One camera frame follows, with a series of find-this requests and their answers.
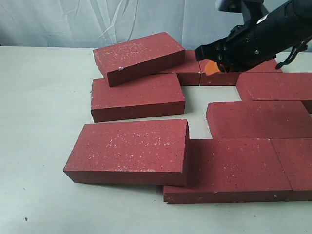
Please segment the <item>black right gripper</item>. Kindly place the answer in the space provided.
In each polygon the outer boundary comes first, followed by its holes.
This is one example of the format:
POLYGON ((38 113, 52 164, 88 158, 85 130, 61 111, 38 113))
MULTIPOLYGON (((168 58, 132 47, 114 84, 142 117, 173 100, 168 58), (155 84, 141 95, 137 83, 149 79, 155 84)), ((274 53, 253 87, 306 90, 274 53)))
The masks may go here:
POLYGON ((235 26, 230 34, 195 49, 197 61, 208 59, 206 75, 242 72, 271 60, 278 53, 278 20, 271 14, 244 17, 244 24, 235 26))

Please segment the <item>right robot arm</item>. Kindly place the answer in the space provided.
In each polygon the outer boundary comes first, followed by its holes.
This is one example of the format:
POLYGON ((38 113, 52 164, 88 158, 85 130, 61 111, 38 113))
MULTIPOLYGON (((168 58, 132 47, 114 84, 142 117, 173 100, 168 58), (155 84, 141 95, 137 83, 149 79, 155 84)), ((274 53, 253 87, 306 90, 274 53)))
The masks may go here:
POLYGON ((241 13, 244 24, 234 27, 227 37, 196 48, 196 60, 216 62, 221 72, 245 72, 291 48, 289 56, 276 65, 279 69, 307 50, 312 39, 312 2, 289 0, 271 12, 263 3, 218 0, 219 11, 241 13))

